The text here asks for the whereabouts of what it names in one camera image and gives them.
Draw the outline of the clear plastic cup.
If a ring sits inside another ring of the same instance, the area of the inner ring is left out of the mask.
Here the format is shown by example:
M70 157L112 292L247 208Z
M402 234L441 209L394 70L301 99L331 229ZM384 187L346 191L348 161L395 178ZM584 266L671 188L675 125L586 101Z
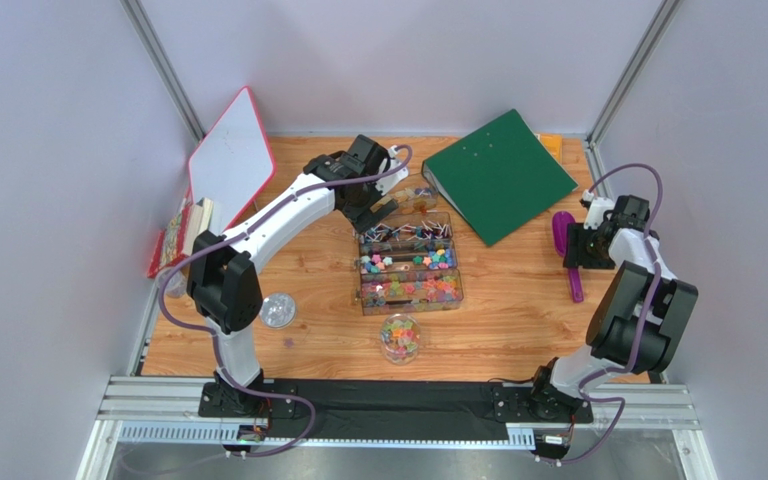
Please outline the clear plastic cup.
M421 325L407 314L394 314L385 319L379 331L383 356L395 365L412 362L419 356Z

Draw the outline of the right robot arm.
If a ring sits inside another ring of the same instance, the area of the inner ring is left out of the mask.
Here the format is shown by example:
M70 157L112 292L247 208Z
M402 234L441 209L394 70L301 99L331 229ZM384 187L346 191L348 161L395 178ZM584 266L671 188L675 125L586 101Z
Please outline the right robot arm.
M584 221L567 227L568 269L614 269L589 323L584 346L540 367L529 407L543 420L573 416L593 388L610 379L660 373L672 361L698 299L659 252L649 201L583 195Z

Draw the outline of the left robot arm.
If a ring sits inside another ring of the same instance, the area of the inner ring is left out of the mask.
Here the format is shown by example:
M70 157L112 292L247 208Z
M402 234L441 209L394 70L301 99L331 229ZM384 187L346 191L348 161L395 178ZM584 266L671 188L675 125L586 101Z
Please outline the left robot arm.
M337 211L359 232L380 214L374 206L408 175L412 150L387 148L359 135L351 145L310 160L290 186L263 210L216 235L195 241L187 294L204 318L216 356L216 373L245 394L261 378L253 323L264 295L259 276L304 229Z

